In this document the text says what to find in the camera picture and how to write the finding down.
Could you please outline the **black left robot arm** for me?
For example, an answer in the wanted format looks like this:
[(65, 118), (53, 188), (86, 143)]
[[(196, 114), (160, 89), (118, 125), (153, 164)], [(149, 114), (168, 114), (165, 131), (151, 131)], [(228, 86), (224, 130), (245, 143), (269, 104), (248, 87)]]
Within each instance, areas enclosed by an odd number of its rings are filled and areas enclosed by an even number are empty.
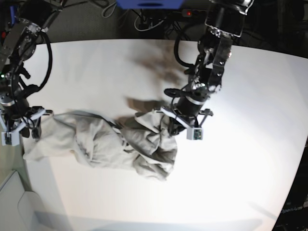
[(206, 119), (213, 115), (210, 109), (203, 109), (204, 104), (222, 85), (224, 67), (231, 56), (234, 38), (242, 35), (245, 17), (253, 5), (252, 0), (213, 0), (205, 19), (205, 32), (198, 40), (199, 54), (194, 64), (180, 59), (177, 37), (174, 44), (174, 55), (177, 62), (186, 67), (188, 83), (182, 89), (165, 89), (164, 93), (173, 100), (160, 111), (169, 117), (167, 127), (171, 136), (186, 131), (187, 139), (203, 139), (203, 122), (197, 117)]

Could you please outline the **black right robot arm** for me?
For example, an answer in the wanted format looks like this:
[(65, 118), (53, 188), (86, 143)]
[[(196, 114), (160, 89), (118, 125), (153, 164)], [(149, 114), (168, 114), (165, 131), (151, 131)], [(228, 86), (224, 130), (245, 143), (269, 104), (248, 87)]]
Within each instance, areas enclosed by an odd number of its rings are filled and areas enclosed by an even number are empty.
[[(47, 31), (64, 9), (65, 0), (2, 0), (0, 2), (0, 124), (2, 143), (15, 146), (20, 137), (40, 138), (43, 115), (52, 112), (30, 106), (27, 98), (43, 89), (52, 69), (51, 41)], [(25, 61), (41, 40), (47, 46), (46, 75), (39, 85), (26, 84), (31, 75)]]

